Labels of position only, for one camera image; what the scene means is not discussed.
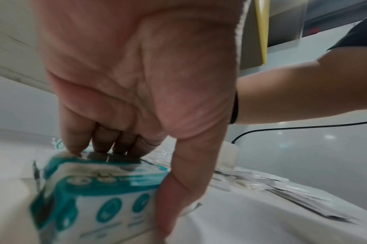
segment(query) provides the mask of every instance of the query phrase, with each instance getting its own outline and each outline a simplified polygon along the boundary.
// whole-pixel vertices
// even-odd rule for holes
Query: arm
[[[312,119],[367,109],[367,47],[241,77],[237,124]]]

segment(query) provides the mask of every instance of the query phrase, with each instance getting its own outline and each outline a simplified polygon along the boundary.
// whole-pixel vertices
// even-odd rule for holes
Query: person
[[[31,3],[69,151],[92,140],[98,152],[140,157],[177,138],[157,194],[164,237],[205,192],[230,118],[270,123],[367,108],[366,21],[315,62],[241,78],[235,100],[244,0]]]

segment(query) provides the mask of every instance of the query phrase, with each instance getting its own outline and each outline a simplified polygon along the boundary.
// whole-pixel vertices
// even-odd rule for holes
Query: black wristband
[[[230,123],[229,123],[230,125],[236,122],[238,115],[239,115],[239,97],[237,96],[237,92],[236,92],[236,97],[234,99],[232,118],[230,119]]]

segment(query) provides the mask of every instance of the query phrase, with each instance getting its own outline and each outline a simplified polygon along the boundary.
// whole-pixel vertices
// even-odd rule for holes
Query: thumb
[[[177,140],[171,172],[157,194],[157,223],[164,237],[172,232],[182,210],[205,193],[227,125],[223,119],[200,135]]]

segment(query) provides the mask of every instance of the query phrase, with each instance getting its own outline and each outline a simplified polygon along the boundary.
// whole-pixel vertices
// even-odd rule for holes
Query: black shirt sleeve
[[[330,49],[337,47],[367,47],[367,17]]]

